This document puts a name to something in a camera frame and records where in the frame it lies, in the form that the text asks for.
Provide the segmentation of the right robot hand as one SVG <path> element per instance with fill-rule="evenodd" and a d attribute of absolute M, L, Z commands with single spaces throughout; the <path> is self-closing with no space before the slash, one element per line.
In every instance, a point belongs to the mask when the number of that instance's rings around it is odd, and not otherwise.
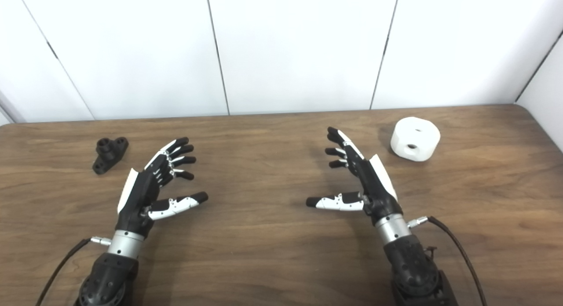
<path fill-rule="evenodd" d="M 396 191 L 378 155 L 367 159 L 343 131 L 328 127 L 327 132 L 326 137 L 338 145 L 325 149 L 327 155 L 337 157 L 329 163 L 329 167 L 346 168 L 358 178 L 362 190 L 327 197 L 309 197 L 306 206 L 336 211 L 363 211 L 371 217 L 372 224 L 390 220 L 392 215 L 402 215 Z"/>

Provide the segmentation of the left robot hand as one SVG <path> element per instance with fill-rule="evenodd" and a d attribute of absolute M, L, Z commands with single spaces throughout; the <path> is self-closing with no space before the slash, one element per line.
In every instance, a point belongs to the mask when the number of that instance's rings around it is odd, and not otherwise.
<path fill-rule="evenodd" d="M 173 180 L 194 179 L 191 172 L 179 168 L 197 161 L 189 156 L 193 150 L 189 138 L 181 137 L 157 151 L 142 171 L 131 169 L 119 198 L 116 231 L 147 238 L 154 221 L 175 216 L 208 200 L 206 192 L 159 199 L 161 190 Z"/>

